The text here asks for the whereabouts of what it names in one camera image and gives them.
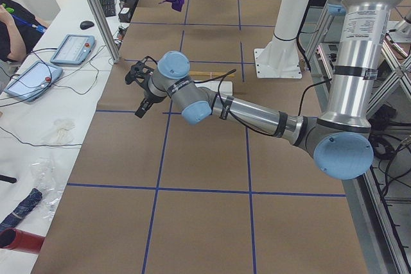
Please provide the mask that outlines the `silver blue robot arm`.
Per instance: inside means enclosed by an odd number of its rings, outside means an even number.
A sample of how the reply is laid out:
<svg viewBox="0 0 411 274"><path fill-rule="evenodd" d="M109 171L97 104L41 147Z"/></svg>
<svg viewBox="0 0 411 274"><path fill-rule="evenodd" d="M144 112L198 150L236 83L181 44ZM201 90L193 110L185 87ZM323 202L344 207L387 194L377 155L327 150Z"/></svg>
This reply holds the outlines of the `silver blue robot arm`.
<svg viewBox="0 0 411 274"><path fill-rule="evenodd" d="M144 90L136 116L143 117L152 105L170 98L189 124L210 115L236 121L304 150L328 176L356 178L374 159L366 109L378 75L390 11L400 1L328 0L329 9L340 9L345 17L328 104L318 117L291 116L203 87L191 79L189 60L178 51L165 53L156 68L144 62L135 64L137 82Z"/></svg>

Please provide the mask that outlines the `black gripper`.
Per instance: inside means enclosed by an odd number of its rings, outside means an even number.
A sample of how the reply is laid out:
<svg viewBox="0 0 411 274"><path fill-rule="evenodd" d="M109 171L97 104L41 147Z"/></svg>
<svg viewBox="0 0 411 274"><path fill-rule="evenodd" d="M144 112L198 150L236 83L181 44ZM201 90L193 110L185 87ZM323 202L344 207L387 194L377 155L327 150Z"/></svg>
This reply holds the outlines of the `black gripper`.
<svg viewBox="0 0 411 274"><path fill-rule="evenodd" d="M161 102L161 93L157 90L145 89L144 100L141 102L142 109L150 109L153 104Z"/></svg>

